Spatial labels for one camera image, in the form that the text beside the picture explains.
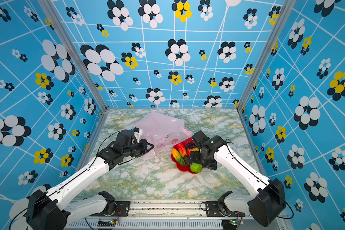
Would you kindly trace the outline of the pink translucent plastic bag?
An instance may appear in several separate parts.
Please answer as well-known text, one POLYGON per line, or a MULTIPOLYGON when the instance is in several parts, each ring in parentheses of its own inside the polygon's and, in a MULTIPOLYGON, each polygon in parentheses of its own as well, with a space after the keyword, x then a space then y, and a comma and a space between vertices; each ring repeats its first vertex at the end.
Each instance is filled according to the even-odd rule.
POLYGON ((169 150, 192 137, 192 131, 185 127, 184 120, 157 112, 146 115, 132 126, 141 129, 141 138, 154 145, 148 156, 169 150))

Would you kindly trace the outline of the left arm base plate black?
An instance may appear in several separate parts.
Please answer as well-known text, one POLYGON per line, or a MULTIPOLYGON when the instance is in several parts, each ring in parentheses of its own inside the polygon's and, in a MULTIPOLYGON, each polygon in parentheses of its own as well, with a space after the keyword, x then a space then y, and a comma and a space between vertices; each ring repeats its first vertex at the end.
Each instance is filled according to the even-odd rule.
POLYGON ((113 204, 108 202, 101 213, 92 214, 92 217, 127 217, 130 208, 130 201, 116 201, 113 204))

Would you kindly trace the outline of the orange green papaya fruit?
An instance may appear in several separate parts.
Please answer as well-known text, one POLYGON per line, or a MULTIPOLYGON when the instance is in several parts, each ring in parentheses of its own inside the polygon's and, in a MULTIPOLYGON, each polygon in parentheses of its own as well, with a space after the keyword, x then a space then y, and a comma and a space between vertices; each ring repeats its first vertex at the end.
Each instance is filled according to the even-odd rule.
POLYGON ((181 166, 186 165, 183 156, 180 154, 180 152, 177 149, 175 148, 172 149, 172 156, 176 160, 176 162, 180 164, 181 166))

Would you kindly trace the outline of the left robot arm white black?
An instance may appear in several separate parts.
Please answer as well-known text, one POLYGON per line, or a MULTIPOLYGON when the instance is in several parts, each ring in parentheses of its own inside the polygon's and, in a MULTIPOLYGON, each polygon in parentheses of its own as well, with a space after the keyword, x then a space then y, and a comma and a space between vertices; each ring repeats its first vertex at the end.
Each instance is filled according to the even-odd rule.
POLYGON ((93 214, 111 216, 115 213, 116 200, 108 192, 71 204, 73 199, 92 182, 127 157, 135 159, 154 148, 142 139, 139 128, 116 132, 116 140, 99 150, 96 157, 64 182, 49 190, 35 191, 29 197, 26 223, 34 230, 63 230, 69 224, 93 214))

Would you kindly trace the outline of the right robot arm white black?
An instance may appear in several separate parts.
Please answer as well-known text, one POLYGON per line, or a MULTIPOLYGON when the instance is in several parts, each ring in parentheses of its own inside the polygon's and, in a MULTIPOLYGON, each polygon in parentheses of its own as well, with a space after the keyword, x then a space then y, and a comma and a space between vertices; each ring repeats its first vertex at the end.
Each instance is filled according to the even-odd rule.
POLYGON ((240 158, 219 136, 207 137, 202 131, 192 136, 198 150, 190 153, 188 162, 215 171, 217 164, 229 170, 247 189, 248 196, 226 192, 212 206, 206 203, 208 216, 239 217, 251 215, 260 225, 268 227, 286 208, 284 185, 278 180, 270 180, 240 158))

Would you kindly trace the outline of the green lime fruit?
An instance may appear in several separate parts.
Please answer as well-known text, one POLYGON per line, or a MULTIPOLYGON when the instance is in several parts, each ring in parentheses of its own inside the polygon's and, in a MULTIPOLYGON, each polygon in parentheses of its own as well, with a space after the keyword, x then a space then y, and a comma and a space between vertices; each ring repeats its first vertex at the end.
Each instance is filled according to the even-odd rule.
POLYGON ((200 173, 203 169, 203 166, 197 163, 193 163, 189 166, 189 169, 192 173, 200 173))

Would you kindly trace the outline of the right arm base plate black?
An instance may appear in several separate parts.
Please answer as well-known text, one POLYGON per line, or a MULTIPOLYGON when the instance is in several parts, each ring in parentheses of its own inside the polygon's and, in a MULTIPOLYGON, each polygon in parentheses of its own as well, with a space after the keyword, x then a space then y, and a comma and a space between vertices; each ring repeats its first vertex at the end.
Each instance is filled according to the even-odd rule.
POLYGON ((230 211, 223 202, 206 201, 205 210, 207 217, 245 217, 246 214, 237 211, 230 211))

